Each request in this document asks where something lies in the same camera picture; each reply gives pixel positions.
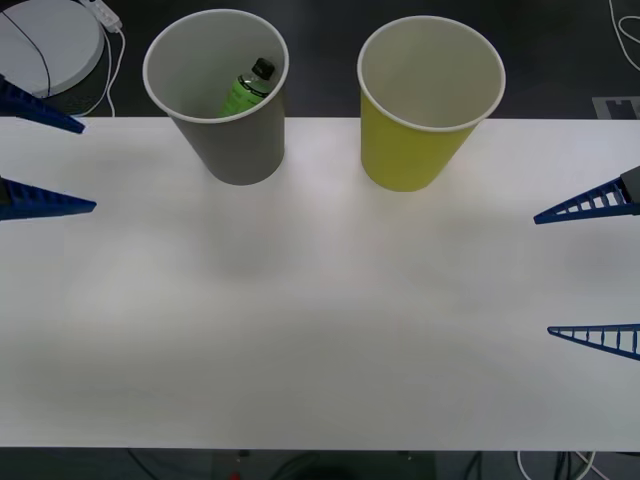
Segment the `dark floor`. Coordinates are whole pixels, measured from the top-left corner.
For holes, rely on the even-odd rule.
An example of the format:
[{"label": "dark floor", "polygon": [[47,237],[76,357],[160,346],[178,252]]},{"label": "dark floor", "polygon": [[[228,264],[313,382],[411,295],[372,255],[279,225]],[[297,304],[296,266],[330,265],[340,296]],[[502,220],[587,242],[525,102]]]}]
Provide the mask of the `dark floor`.
[{"label": "dark floor", "polygon": [[[136,457],[146,473],[122,449],[2,449],[0,478],[11,480],[227,480],[233,472],[241,480],[275,480],[274,473],[299,452],[252,452],[240,458],[237,452],[204,450],[137,450]],[[303,457],[288,469],[289,476],[278,480],[464,480],[472,458],[470,452],[412,453],[325,452]],[[525,453],[523,463],[534,480],[554,478],[556,454]],[[594,463],[611,480],[637,480],[640,458],[615,453],[599,453]],[[573,455],[573,471],[582,463]],[[313,476],[305,468],[325,476]],[[515,455],[488,452],[482,458],[482,477],[473,470],[466,478],[476,480],[515,480],[523,478]],[[561,478],[566,478],[566,470]],[[590,472],[585,480],[597,477]]]},{"label": "dark floor", "polygon": [[[640,15],[637,0],[613,0],[617,18]],[[0,0],[0,6],[15,3]],[[358,116],[355,65],[360,47],[381,25],[409,15],[441,15],[484,34],[503,57],[507,91],[495,117],[596,118],[592,97],[640,96],[640,72],[625,60],[608,0],[108,0],[123,20],[127,50],[114,85],[119,116],[159,116],[142,84],[153,38],[176,19],[210,8],[247,10],[278,28],[289,45],[289,116]],[[626,27],[640,36],[640,22]],[[120,38],[111,35],[116,51]],[[640,45],[626,41],[640,62]],[[69,92],[50,100],[78,113],[100,96],[106,56]],[[109,114],[106,102],[94,112]]]},{"label": "dark floor", "polygon": [[[616,16],[640,15],[637,0],[613,0]],[[5,8],[15,0],[0,0]],[[358,116],[355,64],[360,47],[378,27],[409,15],[441,15],[484,34],[501,53],[507,91],[495,117],[595,118],[592,97],[640,96],[640,72],[624,59],[609,17],[608,0],[107,0],[122,18],[128,47],[113,89],[119,116],[160,116],[147,97],[142,59],[153,38],[176,19],[209,8],[236,8],[273,23],[287,41],[291,71],[287,81],[290,116]],[[640,36],[638,25],[628,25]],[[640,61],[640,45],[626,42]],[[119,37],[112,36],[119,51]],[[77,113],[102,93],[106,56],[68,92],[49,100]],[[94,115],[109,114],[106,102]],[[144,450],[137,455],[159,480],[230,478],[267,480],[294,452],[253,452],[237,461],[236,452]],[[468,452],[323,453],[318,466],[334,470],[335,480],[462,479]],[[553,478],[555,453],[527,453],[524,463],[534,480]],[[574,455],[577,470],[579,460]],[[640,458],[600,453],[598,466],[611,480],[640,478]],[[0,479],[145,480],[150,479],[122,449],[0,449]],[[480,478],[476,473],[469,477]],[[513,453],[483,455],[482,478],[522,478]],[[598,477],[589,473],[585,480]]]}]

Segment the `bottle cap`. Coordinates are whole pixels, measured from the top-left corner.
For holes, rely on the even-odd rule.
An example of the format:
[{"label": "bottle cap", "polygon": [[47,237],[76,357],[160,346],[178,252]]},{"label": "bottle cap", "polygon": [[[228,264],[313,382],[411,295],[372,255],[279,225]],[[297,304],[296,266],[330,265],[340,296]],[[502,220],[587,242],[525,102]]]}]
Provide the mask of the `bottle cap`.
[{"label": "bottle cap", "polygon": [[269,80],[273,72],[275,72],[276,67],[273,66],[269,60],[265,60],[264,58],[259,58],[256,64],[253,66],[251,71],[258,75],[263,80]]}]

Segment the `paper cup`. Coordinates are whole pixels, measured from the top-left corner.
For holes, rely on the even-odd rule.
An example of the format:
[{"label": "paper cup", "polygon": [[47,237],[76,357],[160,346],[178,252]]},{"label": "paper cup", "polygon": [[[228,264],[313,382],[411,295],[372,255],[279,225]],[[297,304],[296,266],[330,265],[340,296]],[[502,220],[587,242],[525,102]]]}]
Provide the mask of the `paper cup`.
[{"label": "paper cup", "polygon": [[[273,92],[250,110],[217,118],[233,81],[259,57],[276,66]],[[158,35],[145,56],[143,80],[153,102],[211,173],[248,185],[267,178],[282,162],[282,86],[288,71],[287,45],[270,23],[238,10],[207,10]]]},{"label": "paper cup", "polygon": [[358,58],[362,165],[396,191],[427,186],[504,94],[502,60],[489,41],[440,17],[391,22]]}]

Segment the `plastic bottle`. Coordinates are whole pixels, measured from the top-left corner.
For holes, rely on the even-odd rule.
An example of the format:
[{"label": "plastic bottle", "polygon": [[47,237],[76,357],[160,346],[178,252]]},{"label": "plastic bottle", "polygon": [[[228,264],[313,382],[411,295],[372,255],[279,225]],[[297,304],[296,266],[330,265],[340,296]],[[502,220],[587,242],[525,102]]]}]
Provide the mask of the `plastic bottle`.
[{"label": "plastic bottle", "polygon": [[259,58],[250,72],[233,81],[220,116],[228,117],[249,110],[269,96],[274,87],[270,80],[275,70],[270,61]]}]

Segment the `white round device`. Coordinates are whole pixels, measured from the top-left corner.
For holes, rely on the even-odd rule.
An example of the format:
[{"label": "white round device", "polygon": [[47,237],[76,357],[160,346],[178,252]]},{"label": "white round device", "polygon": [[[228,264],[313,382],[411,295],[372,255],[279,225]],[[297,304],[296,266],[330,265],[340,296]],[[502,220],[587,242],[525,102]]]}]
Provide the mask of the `white round device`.
[{"label": "white round device", "polygon": [[[104,48],[102,27],[71,0],[28,0],[5,10],[47,61],[50,95],[63,92],[94,69]],[[31,42],[0,15],[0,73],[36,97],[47,96],[47,74]]]}]

